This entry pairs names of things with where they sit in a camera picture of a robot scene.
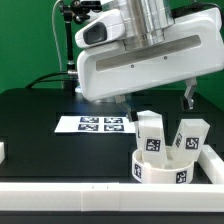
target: white block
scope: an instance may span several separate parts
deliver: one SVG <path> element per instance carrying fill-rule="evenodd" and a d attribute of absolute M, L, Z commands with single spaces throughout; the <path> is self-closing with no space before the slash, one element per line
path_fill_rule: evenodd
<path fill-rule="evenodd" d="M 5 159 L 5 149 L 4 149 L 4 143 L 0 142 L 0 164 Z"/>
<path fill-rule="evenodd" d="M 166 164 L 167 154 L 162 115 L 143 111 L 138 113 L 137 145 L 144 162 Z"/>
<path fill-rule="evenodd" d="M 223 192 L 212 184 L 122 184 L 120 211 L 223 212 Z"/>
<path fill-rule="evenodd" d="M 80 211 L 81 184 L 1 183 L 0 211 Z"/>
<path fill-rule="evenodd" d="M 170 154 L 175 161 L 197 161 L 210 125 L 203 119 L 180 122 Z"/>
<path fill-rule="evenodd" d="M 119 184 L 83 184 L 82 211 L 119 211 Z"/>

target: black table surface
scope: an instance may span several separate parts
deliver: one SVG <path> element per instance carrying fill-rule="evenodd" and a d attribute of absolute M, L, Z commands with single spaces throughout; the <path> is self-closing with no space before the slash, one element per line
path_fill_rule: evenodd
<path fill-rule="evenodd" d="M 199 94 L 194 95 L 194 109 L 183 111 L 180 101 L 183 94 L 184 91 L 141 91 L 129 95 L 127 102 L 137 111 L 151 110 L 163 115 L 166 145 L 172 145 L 181 119 L 204 119 L 211 126 L 206 144 L 223 158 L 224 112 Z M 125 116 L 125 113 L 115 103 L 90 103 L 60 89 L 5 91 L 0 95 L 0 142 L 4 142 L 6 146 L 6 159 L 0 165 L 0 182 L 136 183 L 131 175 L 131 156 L 136 150 L 135 134 L 55 134 L 54 130 L 62 115 L 119 117 Z M 195 166 L 193 183 L 210 183 L 198 164 Z M 163 213 L 162 219 L 158 213 L 123 213 L 123 215 L 107 213 L 104 214 L 105 219 L 97 213 L 93 216 L 98 217 L 98 223 L 109 218 L 113 220 L 114 217 L 121 222 L 124 217 L 129 217 L 127 218 L 129 220 L 131 216 L 129 223 L 134 223 L 135 219 L 135 222 L 139 223 L 146 221 L 153 223 L 153 220 L 158 218 L 159 223 L 169 223 L 169 217 L 172 216 L 177 220 L 181 218 L 183 224 L 189 223 L 186 222 L 186 218 L 182 219 L 189 215 L 195 216 L 181 213 L 173 215 Z M 219 222 L 219 218 L 223 220 L 222 215 L 213 215 L 217 219 L 216 223 Z M 42 220 L 41 217 L 47 220 L 47 217 L 49 222 L 46 223 L 59 223 L 60 219 L 53 219 L 57 216 L 58 214 L 50 215 L 49 218 L 49 214 L 33 214 L 30 217 L 31 219 L 38 217 L 37 220 Z M 87 217 L 91 220 L 93 216 L 92 213 L 85 215 L 69 213 L 64 218 L 67 220 L 66 223 L 72 223 L 72 220 L 74 221 L 72 217 L 76 217 L 76 223 L 83 223 Z M 7 223 L 17 223 L 13 222 L 13 219 L 9 218 L 12 216 L 7 213 L 1 213 L 2 217 Z M 29 220 L 28 216 L 24 217 L 26 218 L 21 223 Z M 199 219 L 200 222 L 200 217 L 204 220 L 206 214 L 198 214 L 194 220 Z"/>

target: green backdrop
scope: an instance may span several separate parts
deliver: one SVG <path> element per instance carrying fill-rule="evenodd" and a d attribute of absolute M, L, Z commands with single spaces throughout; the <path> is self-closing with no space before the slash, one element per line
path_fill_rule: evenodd
<path fill-rule="evenodd" d="M 56 0 L 1 0 L 0 6 L 0 93 L 25 87 L 34 79 L 59 71 L 53 38 L 51 13 Z M 190 0 L 170 0 L 172 8 L 189 4 Z M 224 7 L 223 0 L 213 0 Z M 75 33 L 80 27 L 73 24 Z M 56 13 L 56 30 L 63 64 L 66 64 L 66 42 L 63 17 Z M 74 46 L 77 58 L 80 50 Z M 197 91 L 224 110 L 224 72 L 198 78 Z M 38 87 L 61 87 L 61 84 L 41 84 Z M 184 82 L 159 87 L 184 89 Z"/>

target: black cable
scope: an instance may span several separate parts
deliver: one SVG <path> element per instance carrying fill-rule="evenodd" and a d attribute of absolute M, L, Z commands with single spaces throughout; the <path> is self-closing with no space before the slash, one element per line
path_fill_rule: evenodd
<path fill-rule="evenodd" d="M 64 81 L 74 81 L 74 80 L 73 79 L 40 80 L 40 81 L 37 81 L 37 82 L 32 82 L 32 86 L 30 86 L 28 89 L 31 89 L 34 85 L 36 85 L 38 83 L 44 83 L 44 82 L 64 82 Z"/>
<path fill-rule="evenodd" d="M 51 73 L 51 74 L 48 74 L 48 75 L 44 75 L 44 76 L 41 76 L 38 79 L 34 80 L 32 83 L 27 85 L 25 88 L 26 89 L 31 89 L 39 81 L 42 81 L 42 80 L 47 79 L 47 78 L 51 78 L 51 77 L 55 77 L 55 76 L 59 76 L 59 75 L 67 75 L 67 74 L 68 73 L 66 71 L 64 71 L 64 72 L 55 72 L 55 73 Z"/>

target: black sticker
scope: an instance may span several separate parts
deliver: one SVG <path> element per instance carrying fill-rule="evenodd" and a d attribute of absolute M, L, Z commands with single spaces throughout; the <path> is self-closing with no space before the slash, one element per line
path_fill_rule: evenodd
<path fill-rule="evenodd" d="M 187 171 L 182 171 L 177 173 L 177 176 L 176 176 L 177 184 L 182 184 L 182 183 L 185 183 L 186 181 L 187 181 Z"/>
<path fill-rule="evenodd" d="M 96 124 L 80 124 L 79 131 L 98 131 L 99 130 L 99 125 Z"/>
<path fill-rule="evenodd" d="M 105 124 L 123 124 L 123 119 L 119 117 L 107 117 L 104 118 Z"/>
<path fill-rule="evenodd" d="M 99 123 L 98 117 L 81 117 L 80 123 Z"/>
<path fill-rule="evenodd" d="M 182 141 L 182 135 L 179 133 L 179 135 L 177 136 L 177 140 L 176 140 L 176 146 L 178 148 L 180 147 L 181 141 Z"/>
<path fill-rule="evenodd" d="M 157 139 L 147 139 L 146 151 L 148 152 L 159 152 L 160 151 L 161 140 Z"/>
<path fill-rule="evenodd" d="M 104 131 L 124 131 L 124 125 L 104 125 Z"/>
<path fill-rule="evenodd" d="M 134 174 L 139 179 L 142 179 L 142 168 L 138 164 L 135 164 Z"/>
<path fill-rule="evenodd" d="M 140 131 L 139 131 L 139 127 L 138 127 L 138 138 L 141 138 L 141 137 L 140 137 Z"/>
<path fill-rule="evenodd" d="M 197 150 L 199 147 L 199 138 L 186 138 L 186 149 Z"/>

